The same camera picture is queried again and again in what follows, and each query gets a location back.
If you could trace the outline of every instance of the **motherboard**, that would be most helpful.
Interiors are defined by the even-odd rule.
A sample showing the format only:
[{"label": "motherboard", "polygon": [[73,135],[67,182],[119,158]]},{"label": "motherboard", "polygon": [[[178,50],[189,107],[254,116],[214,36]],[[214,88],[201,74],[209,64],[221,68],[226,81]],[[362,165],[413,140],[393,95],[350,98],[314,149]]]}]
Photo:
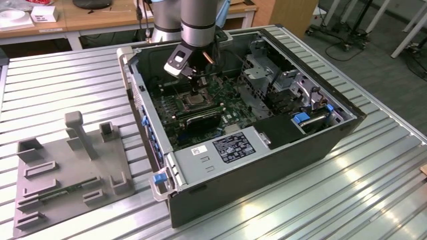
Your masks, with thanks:
[{"label": "motherboard", "polygon": [[236,81],[208,76],[197,92],[185,83],[157,86],[150,99],[174,150],[226,135],[256,121],[240,98]]}]

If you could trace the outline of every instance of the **barcode label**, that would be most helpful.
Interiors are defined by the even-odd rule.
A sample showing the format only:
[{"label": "barcode label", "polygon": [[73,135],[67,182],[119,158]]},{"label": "barcode label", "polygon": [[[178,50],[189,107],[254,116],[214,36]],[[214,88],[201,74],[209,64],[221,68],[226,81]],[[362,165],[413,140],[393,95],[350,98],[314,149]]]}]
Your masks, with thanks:
[{"label": "barcode label", "polygon": [[59,31],[62,31],[61,28],[50,28],[50,29],[38,30],[38,33],[59,32]]}]

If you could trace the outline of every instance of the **copper pipe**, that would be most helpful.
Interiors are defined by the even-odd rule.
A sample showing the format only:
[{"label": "copper pipe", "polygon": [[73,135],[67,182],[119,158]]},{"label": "copper pipe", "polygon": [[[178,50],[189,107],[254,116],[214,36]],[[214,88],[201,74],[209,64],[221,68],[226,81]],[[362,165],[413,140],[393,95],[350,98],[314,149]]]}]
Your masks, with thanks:
[{"label": "copper pipe", "polygon": [[202,52],[202,56],[204,56],[204,58],[205,58],[205,60],[208,61],[209,64],[214,63],[214,61],[212,60],[210,56],[208,55],[208,53],[205,51]]}]

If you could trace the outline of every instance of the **gray floor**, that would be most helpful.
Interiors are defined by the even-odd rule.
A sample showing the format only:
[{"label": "gray floor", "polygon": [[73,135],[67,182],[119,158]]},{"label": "gray floor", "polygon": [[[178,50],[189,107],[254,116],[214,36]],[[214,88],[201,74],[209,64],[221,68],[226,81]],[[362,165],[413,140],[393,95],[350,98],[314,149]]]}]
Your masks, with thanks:
[{"label": "gray floor", "polygon": [[[333,0],[320,0],[320,6],[329,8]],[[346,1],[342,0],[337,7],[336,13]],[[357,17],[362,3],[358,2],[348,23]],[[360,28],[365,29],[377,10],[370,7]],[[396,59],[389,57],[400,41],[405,37],[401,29],[405,23],[396,20],[388,15],[382,15],[369,37],[370,43],[365,50],[349,61],[340,62],[325,55],[325,48],[338,40],[314,33],[304,37],[304,42],[309,47],[345,73],[345,75],[427,135],[427,82],[422,81],[406,69],[401,56]],[[413,42],[418,42],[425,37],[420,32]],[[330,48],[328,53],[337,59],[346,59],[358,49],[342,52],[340,49]]]}]

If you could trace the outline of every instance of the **sticker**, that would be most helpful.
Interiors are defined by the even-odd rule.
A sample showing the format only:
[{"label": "sticker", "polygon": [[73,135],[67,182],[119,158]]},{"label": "sticker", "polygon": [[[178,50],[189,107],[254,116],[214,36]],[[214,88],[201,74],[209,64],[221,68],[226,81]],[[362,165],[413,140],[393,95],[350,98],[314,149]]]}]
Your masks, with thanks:
[{"label": "sticker", "polygon": [[256,152],[242,132],[212,143],[221,160],[226,164]]},{"label": "sticker", "polygon": [[197,146],[197,147],[194,147],[194,148],[190,149],[190,152],[192,152],[192,155],[193,155],[193,156],[197,155],[197,154],[200,154],[200,153],[204,153],[204,152],[206,152],[206,151],[208,151],[208,149],[206,149],[206,146],[204,146],[204,145]]},{"label": "sticker", "polygon": [[50,29],[38,30],[38,33],[50,33],[50,32],[59,32],[59,31],[62,31],[61,28],[50,28]]}]

